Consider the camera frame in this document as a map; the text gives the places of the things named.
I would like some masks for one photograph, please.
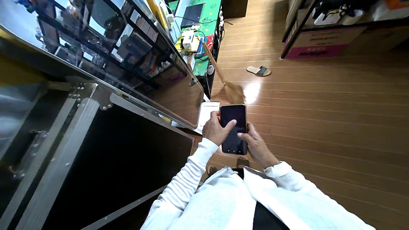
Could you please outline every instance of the phone screen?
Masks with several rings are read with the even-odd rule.
[[[220,122],[224,128],[231,120],[236,120],[235,127],[222,144],[224,153],[247,154],[247,143],[237,137],[237,133],[247,133],[246,106],[230,105],[220,107]]]

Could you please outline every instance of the broom handle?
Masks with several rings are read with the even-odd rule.
[[[206,42],[202,42],[202,43],[203,43],[203,48],[204,48],[204,50],[206,51],[207,55],[209,56],[209,59],[210,59],[212,65],[213,65],[214,69],[215,69],[216,72],[217,72],[217,75],[219,76],[219,78],[220,78],[220,80],[222,81],[223,85],[226,86],[225,78],[223,77],[223,74],[222,74],[221,72],[219,72],[219,68],[217,67],[217,63],[216,63],[216,61],[214,60],[213,55],[211,54],[211,52],[210,52],[210,50],[209,50],[209,47],[207,47]]]

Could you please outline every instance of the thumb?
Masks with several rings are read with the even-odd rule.
[[[238,133],[237,134],[238,138],[245,140],[247,143],[251,143],[254,141],[254,138],[250,136],[248,133]]]
[[[227,125],[224,127],[224,130],[226,133],[230,133],[230,131],[233,129],[233,127],[236,125],[237,121],[236,120],[231,120]]]

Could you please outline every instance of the wooden floor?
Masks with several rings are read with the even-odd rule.
[[[249,0],[245,18],[225,23],[221,71],[244,87],[248,120],[277,158],[375,228],[409,229],[409,56],[281,61],[287,4]],[[261,65],[272,74],[246,71]],[[211,99],[227,103],[217,77]],[[209,164],[236,157],[218,151]]]

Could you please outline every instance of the pink label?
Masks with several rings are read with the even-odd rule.
[[[339,55],[348,44],[342,45],[323,45],[310,47],[293,47],[286,55],[286,59],[314,58],[314,57],[332,57]]]

